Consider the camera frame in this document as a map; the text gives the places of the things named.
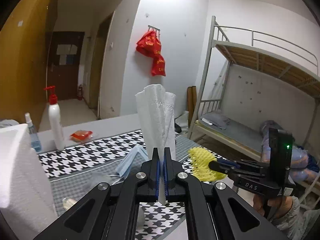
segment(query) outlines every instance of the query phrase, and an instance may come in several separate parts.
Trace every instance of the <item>human hand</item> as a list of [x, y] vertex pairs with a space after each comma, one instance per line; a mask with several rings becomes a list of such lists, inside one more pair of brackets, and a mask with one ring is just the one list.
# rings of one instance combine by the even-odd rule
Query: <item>human hand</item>
[[[281, 197], [273, 198], [268, 200], [268, 206], [270, 207], [278, 207], [281, 203], [280, 208], [278, 209], [276, 215], [274, 218], [280, 218], [283, 217], [285, 214], [289, 212], [289, 210], [292, 207], [292, 197], [282, 197], [282, 203], [281, 203]], [[253, 208], [258, 211], [262, 216], [264, 215], [264, 209], [263, 209], [263, 198], [259, 195], [254, 195], [253, 197]]]

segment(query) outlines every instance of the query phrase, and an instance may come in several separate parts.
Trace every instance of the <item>metal screw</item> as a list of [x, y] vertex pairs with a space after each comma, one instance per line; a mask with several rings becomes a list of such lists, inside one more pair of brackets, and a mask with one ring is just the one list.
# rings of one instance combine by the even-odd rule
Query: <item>metal screw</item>
[[223, 189], [226, 188], [226, 184], [224, 184], [223, 182], [217, 182], [216, 188], [220, 189], [220, 190], [223, 190]]
[[179, 172], [179, 173], [178, 173], [178, 177], [179, 177], [180, 179], [185, 179], [186, 177], [188, 177], [188, 174], [186, 174], [185, 172]]
[[144, 179], [144, 178], [146, 177], [146, 174], [145, 174], [144, 172], [138, 172], [138, 173], [136, 174], [136, 177], [137, 177], [138, 179]]
[[102, 183], [100, 183], [99, 185], [98, 185], [98, 189], [99, 190], [105, 190], [105, 189], [107, 189], [108, 188], [108, 183], [106, 183], [106, 182], [102, 182]]

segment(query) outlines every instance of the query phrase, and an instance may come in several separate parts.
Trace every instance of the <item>upper bunk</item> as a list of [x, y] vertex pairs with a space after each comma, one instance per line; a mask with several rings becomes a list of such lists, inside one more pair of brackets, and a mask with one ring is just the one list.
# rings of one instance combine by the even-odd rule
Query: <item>upper bunk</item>
[[[238, 27], [221, 26], [215, 21], [214, 16], [212, 17], [212, 20], [214, 25], [211, 47], [217, 48], [229, 62], [273, 76], [300, 89], [314, 99], [320, 99], [318, 60], [313, 53], [290, 41], [270, 35], [268, 33]], [[230, 42], [223, 31], [223, 28], [225, 30], [236, 29], [250, 32], [251, 46]], [[215, 31], [217, 31], [217, 35], [215, 38], [213, 38]], [[277, 41], [280, 41], [281, 44], [284, 44], [286, 48], [271, 43], [268, 39], [263, 40], [261, 37], [271, 37], [276, 39]], [[268, 44], [274, 46], [275, 48], [280, 48], [284, 52], [291, 53], [296, 58], [298, 57], [302, 64], [305, 62], [306, 64], [316, 68], [316, 73], [312, 72], [310, 69], [302, 66], [296, 61], [288, 59], [287, 57], [255, 47], [257, 43]], [[288, 47], [296, 48], [296, 52], [288, 49]]]

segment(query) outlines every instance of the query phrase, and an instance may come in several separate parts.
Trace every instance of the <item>yellow foam net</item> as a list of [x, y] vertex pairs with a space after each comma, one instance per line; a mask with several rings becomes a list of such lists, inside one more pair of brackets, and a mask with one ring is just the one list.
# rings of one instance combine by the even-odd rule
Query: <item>yellow foam net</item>
[[208, 150], [201, 147], [194, 147], [188, 150], [192, 172], [200, 181], [216, 181], [226, 177], [225, 174], [209, 169], [209, 162], [217, 158]]

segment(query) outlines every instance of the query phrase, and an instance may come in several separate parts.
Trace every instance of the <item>white spray cap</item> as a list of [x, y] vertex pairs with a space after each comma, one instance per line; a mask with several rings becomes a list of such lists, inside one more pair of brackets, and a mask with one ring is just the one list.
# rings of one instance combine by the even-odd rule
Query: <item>white spray cap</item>
[[32, 123], [32, 120], [31, 120], [31, 117], [30, 117], [30, 113], [25, 113], [24, 116], [26, 118], [26, 123]]

